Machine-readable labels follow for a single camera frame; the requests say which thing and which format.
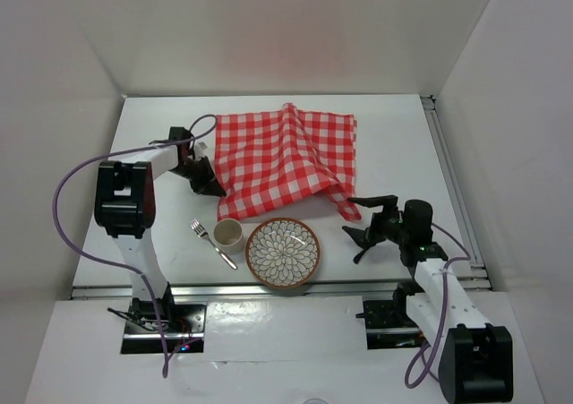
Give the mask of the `red white checkered cloth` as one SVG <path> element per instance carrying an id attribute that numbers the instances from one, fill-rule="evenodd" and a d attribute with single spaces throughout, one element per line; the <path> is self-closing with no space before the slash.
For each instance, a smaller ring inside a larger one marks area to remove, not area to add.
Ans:
<path id="1" fill-rule="evenodd" d="M 355 194 L 357 123 L 352 114 L 302 110 L 218 116 L 214 170 L 225 191 L 219 219 L 249 219 L 312 195 L 358 221 Z"/>

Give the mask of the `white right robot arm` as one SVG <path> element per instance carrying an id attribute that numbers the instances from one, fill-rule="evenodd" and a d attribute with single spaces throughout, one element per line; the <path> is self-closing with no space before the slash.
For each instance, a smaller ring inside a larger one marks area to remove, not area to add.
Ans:
<path id="1" fill-rule="evenodd" d="M 411 279 L 397 285 L 390 313 L 401 325 L 414 323 L 424 342 L 408 364 L 404 384 L 415 389 L 429 376 L 448 403 L 509 403 L 514 398 L 513 339 L 475 306 L 451 269 L 470 253 L 450 257 L 435 241 L 433 207 L 395 195 L 351 198 L 373 208 L 367 228 L 344 227 L 363 253 L 391 242 Z"/>

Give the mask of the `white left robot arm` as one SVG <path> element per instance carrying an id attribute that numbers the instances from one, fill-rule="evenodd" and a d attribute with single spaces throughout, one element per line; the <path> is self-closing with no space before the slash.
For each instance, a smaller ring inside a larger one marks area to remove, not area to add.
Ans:
<path id="1" fill-rule="evenodd" d="M 173 126 L 158 144 L 159 149 L 99 164 L 94 217 L 119 248 L 129 271 L 133 315 L 156 331 L 167 331 L 177 311 L 150 232 L 156 218 L 154 181 L 172 173 L 187 180 L 198 195 L 224 197 L 226 192 L 209 158 L 195 147 L 191 130 Z"/>

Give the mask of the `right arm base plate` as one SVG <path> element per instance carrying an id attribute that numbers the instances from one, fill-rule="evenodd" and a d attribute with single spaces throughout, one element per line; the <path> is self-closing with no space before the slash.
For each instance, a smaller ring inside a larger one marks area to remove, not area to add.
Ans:
<path id="1" fill-rule="evenodd" d="M 420 348 L 424 336 L 391 300 L 364 300 L 363 311 L 355 316 L 364 322 L 369 350 Z"/>

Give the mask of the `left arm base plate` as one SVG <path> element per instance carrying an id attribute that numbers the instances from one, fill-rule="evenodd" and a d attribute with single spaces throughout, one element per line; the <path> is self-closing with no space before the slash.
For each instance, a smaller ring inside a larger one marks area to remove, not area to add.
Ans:
<path id="1" fill-rule="evenodd" d="M 160 320 L 152 304 L 132 300 L 127 309 L 109 307 L 110 314 L 124 322 L 121 353 L 148 355 L 163 352 L 159 325 L 165 334 L 169 354 L 199 354 L 204 351 L 205 304 L 158 305 Z"/>

